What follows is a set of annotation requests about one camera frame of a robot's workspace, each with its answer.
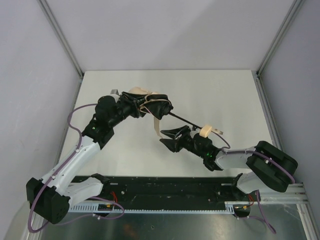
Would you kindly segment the beige folding umbrella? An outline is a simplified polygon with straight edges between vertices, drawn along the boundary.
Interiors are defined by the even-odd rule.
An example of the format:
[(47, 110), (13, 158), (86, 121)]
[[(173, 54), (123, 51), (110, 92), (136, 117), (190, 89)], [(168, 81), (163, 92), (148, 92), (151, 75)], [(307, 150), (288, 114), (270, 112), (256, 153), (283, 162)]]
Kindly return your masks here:
[(171, 115), (174, 118), (177, 118), (189, 125), (191, 125), (194, 129), (199, 129), (199, 133), (201, 137), (208, 137), (210, 133), (217, 134), (218, 136), (221, 136), (223, 132), (219, 129), (213, 128), (211, 125), (206, 124), (202, 127), (196, 125), (195, 123), (192, 123), (174, 113), (172, 113), (173, 105), (171, 101), (168, 99), (168, 96), (165, 94), (160, 94), (158, 92), (149, 91), (146, 89), (143, 89), (141, 87), (133, 87), (129, 90), (129, 93), (132, 94), (150, 94), (147, 96), (146, 101), (141, 105), (140, 110), (146, 114), (150, 114), (153, 116), (153, 126), (156, 134), (162, 138), (160, 133), (160, 120), (163, 118), (163, 116)]

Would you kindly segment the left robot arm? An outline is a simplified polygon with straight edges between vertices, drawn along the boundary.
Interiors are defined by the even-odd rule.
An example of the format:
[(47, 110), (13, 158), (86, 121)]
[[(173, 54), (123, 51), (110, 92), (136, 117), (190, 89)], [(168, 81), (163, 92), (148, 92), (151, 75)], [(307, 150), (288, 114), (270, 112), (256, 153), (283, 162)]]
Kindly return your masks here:
[(114, 135), (114, 127), (128, 117), (140, 118), (150, 112), (162, 96), (135, 87), (129, 92), (109, 94), (98, 99), (92, 119), (83, 131), (73, 127), (79, 134), (77, 144), (62, 162), (42, 178), (31, 178), (26, 184), (30, 204), (29, 218), (33, 214), (48, 223), (58, 224), (70, 208), (84, 200), (98, 196), (106, 179), (95, 173), (82, 183), (71, 184), (74, 177)]

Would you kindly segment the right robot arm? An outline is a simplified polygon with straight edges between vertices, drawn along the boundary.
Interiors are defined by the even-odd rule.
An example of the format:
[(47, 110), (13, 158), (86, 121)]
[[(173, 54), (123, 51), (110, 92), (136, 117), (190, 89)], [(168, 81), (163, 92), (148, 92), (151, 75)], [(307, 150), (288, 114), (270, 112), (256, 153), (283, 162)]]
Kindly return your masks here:
[(220, 131), (210, 125), (202, 128), (187, 125), (161, 130), (163, 143), (171, 152), (187, 150), (200, 157), (203, 165), (211, 172), (229, 169), (246, 169), (249, 173), (238, 174), (231, 183), (233, 197), (241, 201), (246, 195), (259, 190), (272, 190), (278, 193), (287, 191), (294, 184), (294, 173), (298, 162), (267, 141), (261, 140), (255, 146), (232, 150), (230, 147), (216, 147), (209, 138), (211, 133)]

